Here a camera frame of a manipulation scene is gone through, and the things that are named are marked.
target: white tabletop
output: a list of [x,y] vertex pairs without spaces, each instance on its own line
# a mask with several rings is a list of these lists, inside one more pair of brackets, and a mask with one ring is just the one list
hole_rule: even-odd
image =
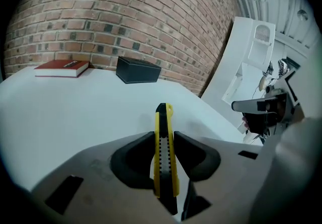
[[27,67],[0,84],[0,149],[14,182],[31,190],[88,147],[154,130],[159,103],[170,103],[174,131],[242,142],[243,135],[174,82],[124,84],[112,71],[37,78]]

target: book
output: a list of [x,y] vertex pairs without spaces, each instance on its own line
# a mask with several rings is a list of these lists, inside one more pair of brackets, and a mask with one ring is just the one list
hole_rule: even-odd
[[52,60],[34,69],[37,77],[79,77],[89,67],[88,61]]

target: cable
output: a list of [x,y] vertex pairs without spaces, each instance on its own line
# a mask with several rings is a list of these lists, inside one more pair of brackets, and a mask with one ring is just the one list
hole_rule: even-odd
[[255,95],[255,92],[256,92],[257,88],[258,88],[258,86],[256,87],[256,89],[255,89],[255,91],[253,93],[252,99],[254,98],[254,95]]

